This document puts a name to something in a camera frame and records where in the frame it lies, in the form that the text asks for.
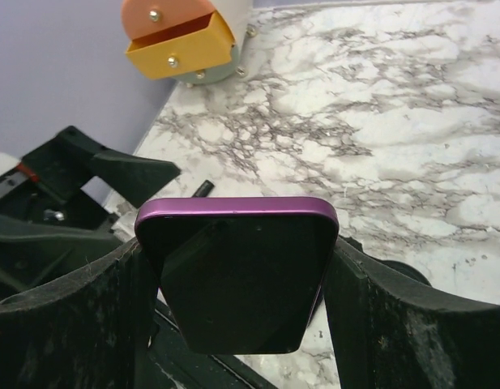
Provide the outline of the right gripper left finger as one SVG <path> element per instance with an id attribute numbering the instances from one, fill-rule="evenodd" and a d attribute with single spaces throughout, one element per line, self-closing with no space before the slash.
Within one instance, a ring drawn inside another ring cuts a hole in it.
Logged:
<path id="1" fill-rule="evenodd" d="M 144 388 L 156 279 L 136 239 L 0 303 L 0 388 Z"/>

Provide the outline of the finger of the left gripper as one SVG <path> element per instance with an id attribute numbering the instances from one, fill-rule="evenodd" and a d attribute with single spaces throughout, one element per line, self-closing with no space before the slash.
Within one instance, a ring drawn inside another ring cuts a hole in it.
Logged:
<path id="1" fill-rule="evenodd" d="M 181 173 L 173 162 L 141 158 L 114 150 L 95 154 L 89 161 L 89 169 L 136 208 L 140 208 Z"/>
<path id="2" fill-rule="evenodd" d="M 86 266 L 121 244 L 109 230 L 33 224 L 0 215 L 0 301 Z"/>

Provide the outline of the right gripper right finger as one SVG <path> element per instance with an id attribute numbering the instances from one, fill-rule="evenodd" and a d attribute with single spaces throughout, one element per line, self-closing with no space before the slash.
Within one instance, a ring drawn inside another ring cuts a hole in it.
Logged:
<path id="1" fill-rule="evenodd" d="M 343 238 L 323 296 L 342 388 L 500 388 L 500 306 L 434 289 Z"/>

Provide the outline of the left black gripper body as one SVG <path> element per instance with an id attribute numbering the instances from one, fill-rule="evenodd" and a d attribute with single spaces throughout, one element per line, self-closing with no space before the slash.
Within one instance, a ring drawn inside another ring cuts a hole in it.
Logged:
<path id="1" fill-rule="evenodd" d="M 0 243 L 110 243 L 112 216 L 83 191 L 112 151 L 68 126 L 0 177 Z"/>

